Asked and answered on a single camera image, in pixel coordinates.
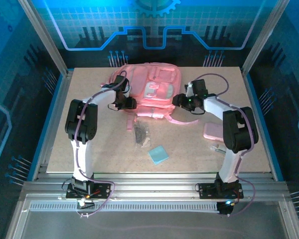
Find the backpack strap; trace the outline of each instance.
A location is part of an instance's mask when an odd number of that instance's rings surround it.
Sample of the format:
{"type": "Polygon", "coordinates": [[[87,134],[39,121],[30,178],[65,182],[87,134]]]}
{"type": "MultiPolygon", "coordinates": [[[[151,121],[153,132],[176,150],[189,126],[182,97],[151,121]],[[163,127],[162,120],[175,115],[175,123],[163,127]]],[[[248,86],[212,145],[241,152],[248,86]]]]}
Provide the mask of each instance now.
{"type": "Polygon", "coordinates": [[[182,124],[182,125],[185,125],[185,124],[192,124],[192,123],[197,123],[198,122],[198,119],[197,120],[194,120],[192,122],[182,122],[182,121],[178,121],[178,120],[174,120],[170,115],[167,115],[165,116],[165,118],[171,122],[171,123],[174,123],[174,124],[182,124]]]}

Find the wooden board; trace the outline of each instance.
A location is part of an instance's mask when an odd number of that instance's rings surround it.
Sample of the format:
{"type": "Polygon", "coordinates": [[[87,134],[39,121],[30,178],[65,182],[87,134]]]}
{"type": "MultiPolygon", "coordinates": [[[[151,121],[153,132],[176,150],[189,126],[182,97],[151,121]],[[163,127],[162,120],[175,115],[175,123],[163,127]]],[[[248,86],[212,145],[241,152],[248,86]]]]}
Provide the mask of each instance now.
{"type": "MultiPolygon", "coordinates": [[[[74,161],[70,140],[64,131],[70,102],[84,99],[100,90],[114,68],[75,68],[65,101],[57,135],[51,149],[48,172],[73,172],[74,161]]],[[[229,103],[244,107],[250,101],[238,67],[180,67],[182,87],[204,73],[218,73],[229,81],[229,91],[221,98],[229,103]]],[[[225,82],[217,76],[204,77],[209,93],[225,89],[225,82]]],[[[217,172],[224,156],[210,150],[213,143],[203,137],[206,122],[221,124],[221,120],[206,113],[194,116],[177,108],[172,117],[181,121],[199,119],[192,125],[176,125],[165,119],[140,118],[147,123],[151,147],[139,148],[135,144],[134,132],[127,131],[127,115],[123,111],[104,110],[98,114],[98,131],[92,141],[94,172],[217,172]],[[148,151],[162,145],[169,155],[166,161],[154,165],[148,151]]],[[[267,154],[260,138],[255,149],[244,159],[241,172],[269,172],[267,154]]]]}

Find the gear graphic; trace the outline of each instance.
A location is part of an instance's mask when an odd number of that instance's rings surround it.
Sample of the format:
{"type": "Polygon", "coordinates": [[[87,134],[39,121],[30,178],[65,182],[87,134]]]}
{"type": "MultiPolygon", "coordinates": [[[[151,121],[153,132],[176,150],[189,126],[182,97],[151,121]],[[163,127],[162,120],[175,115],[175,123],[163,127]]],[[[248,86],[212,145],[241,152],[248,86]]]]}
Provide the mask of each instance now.
{"type": "Polygon", "coordinates": [[[18,0],[0,0],[0,15],[9,24],[14,23],[20,14],[18,0]]]}
{"type": "Polygon", "coordinates": [[[134,0],[132,6],[139,11],[140,14],[153,17],[163,16],[164,13],[169,14],[171,9],[175,10],[175,5],[180,0],[134,0]]]}

